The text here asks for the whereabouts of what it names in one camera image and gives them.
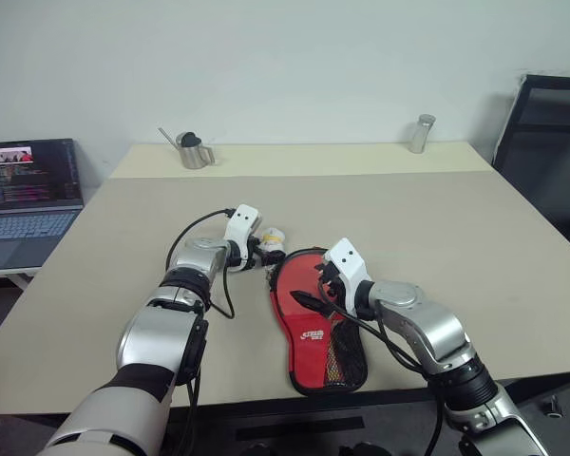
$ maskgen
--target silver robot arm segment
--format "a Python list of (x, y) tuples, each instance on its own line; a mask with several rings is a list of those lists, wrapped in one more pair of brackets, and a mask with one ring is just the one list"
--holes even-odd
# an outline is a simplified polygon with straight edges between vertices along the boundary
[(180, 241), (161, 284), (124, 329), (116, 375), (72, 411), (41, 456), (159, 454), (173, 390), (199, 373), (214, 279), (226, 267), (246, 268), (260, 220), (241, 204), (224, 239)]
[(405, 338), (431, 389), (445, 402), (447, 422), (464, 437), (464, 456), (548, 456), (506, 390), (494, 382), (460, 320), (416, 285), (373, 282), (348, 239), (324, 255), (324, 282), (339, 281), (349, 314), (382, 318)]

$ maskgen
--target black chair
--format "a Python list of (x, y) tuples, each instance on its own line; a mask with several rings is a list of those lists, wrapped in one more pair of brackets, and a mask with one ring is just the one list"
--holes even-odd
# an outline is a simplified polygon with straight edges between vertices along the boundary
[(525, 77), (493, 165), (570, 241), (570, 78)]

